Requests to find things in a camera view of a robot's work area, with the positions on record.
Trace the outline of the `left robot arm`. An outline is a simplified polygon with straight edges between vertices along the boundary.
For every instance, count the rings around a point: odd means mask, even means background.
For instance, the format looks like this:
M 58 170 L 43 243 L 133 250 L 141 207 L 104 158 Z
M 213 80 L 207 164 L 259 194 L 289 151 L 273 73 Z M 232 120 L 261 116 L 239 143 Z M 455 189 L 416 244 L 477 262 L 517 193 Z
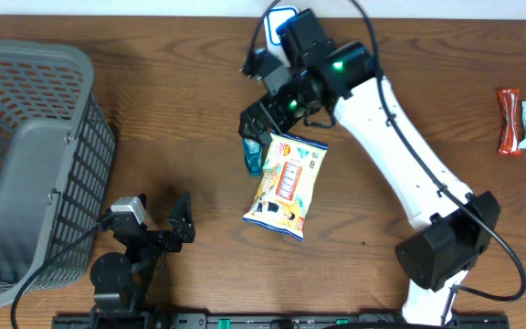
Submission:
M 190 195 L 185 192 L 175 203 L 166 230 L 150 230 L 144 194 L 122 197 L 99 220 L 100 231 L 110 230 L 125 251 L 102 255 L 93 263 L 95 310 L 92 328 L 168 328 L 168 316 L 145 302 L 159 260 L 179 252 L 195 239 Z

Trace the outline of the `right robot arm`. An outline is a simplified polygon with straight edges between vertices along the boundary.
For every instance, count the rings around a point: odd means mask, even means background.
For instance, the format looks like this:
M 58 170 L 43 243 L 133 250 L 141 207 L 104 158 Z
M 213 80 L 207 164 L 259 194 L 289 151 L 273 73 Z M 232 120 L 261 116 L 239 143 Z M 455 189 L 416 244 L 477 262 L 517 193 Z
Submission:
M 242 68 L 262 80 L 266 94 L 240 115 L 246 147 L 268 146 L 298 122 L 325 109 L 372 158 L 394 190 L 414 234 L 395 249 L 410 286 L 402 309 L 410 324 L 483 328 L 479 317 L 451 312 L 463 280 L 491 241 L 500 206 L 491 193 L 475 195 L 440 161 L 399 105 L 384 76 L 379 51 L 355 42 L 337 47 L 311 10 L 294 11 L 273 27 L 284 57 L 251 48 Z

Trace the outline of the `yellow snack chip bag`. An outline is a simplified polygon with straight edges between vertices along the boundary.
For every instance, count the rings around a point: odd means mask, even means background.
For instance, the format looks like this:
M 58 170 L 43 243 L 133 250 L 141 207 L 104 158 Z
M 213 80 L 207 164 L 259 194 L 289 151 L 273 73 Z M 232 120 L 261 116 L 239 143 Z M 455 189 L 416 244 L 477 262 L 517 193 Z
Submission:
M 271 134 L 262 179 L 243 220 L 304 239 L 314 185 L 329 146 L 293 134 Z

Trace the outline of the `teal bottle with grey cap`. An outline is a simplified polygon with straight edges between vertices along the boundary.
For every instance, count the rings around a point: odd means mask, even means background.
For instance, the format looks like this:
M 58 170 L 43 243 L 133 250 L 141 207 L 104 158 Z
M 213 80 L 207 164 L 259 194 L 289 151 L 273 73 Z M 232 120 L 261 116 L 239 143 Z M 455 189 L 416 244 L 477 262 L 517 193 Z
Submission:
M 262 145 L 247 138 L 242 140 L 242 144 L 244 160 L 249 174 L 252 176 L 262 175 Z

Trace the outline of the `red orange snack bar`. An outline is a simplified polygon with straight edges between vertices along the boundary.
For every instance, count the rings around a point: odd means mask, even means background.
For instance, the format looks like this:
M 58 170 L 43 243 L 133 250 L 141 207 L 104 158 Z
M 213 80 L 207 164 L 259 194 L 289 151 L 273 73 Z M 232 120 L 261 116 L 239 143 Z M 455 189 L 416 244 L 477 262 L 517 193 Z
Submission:
M 498 154 L 500 155 L 521 157 L 517 130 L 519 93 L 520 90 L 515 88 L 497 89 L 497 98 L 501 114 L 505 120 L 498 150 Z

